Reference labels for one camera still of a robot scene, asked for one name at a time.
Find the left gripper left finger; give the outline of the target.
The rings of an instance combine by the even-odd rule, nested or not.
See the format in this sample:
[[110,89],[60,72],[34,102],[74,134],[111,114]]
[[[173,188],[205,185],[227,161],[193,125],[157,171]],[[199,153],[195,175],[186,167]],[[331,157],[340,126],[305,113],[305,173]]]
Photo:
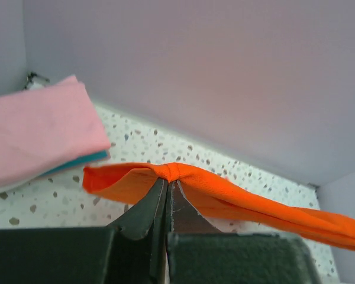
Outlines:
[[0,283],[163,283],[167,182],[103,227],[0,230]]

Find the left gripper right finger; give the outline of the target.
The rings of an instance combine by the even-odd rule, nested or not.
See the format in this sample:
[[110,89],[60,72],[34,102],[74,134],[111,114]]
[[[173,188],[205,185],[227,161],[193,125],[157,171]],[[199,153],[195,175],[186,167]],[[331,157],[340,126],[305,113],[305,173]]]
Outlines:
[[168,187],[166,250],[171,283],[321,283],[308,246],[291,233],[224,233]]

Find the orange t shirt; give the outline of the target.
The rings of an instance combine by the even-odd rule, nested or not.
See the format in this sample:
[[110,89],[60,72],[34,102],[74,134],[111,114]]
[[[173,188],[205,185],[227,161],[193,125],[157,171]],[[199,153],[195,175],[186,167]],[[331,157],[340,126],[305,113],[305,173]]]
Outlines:
[[317,209],[287,206],[188,164],[86,166],[82,186],[90,194],[136,204],[158,178],[169,183],[180,182],[188,201],[206,217],[259,222],[310,240],[355,251],[355,219]]

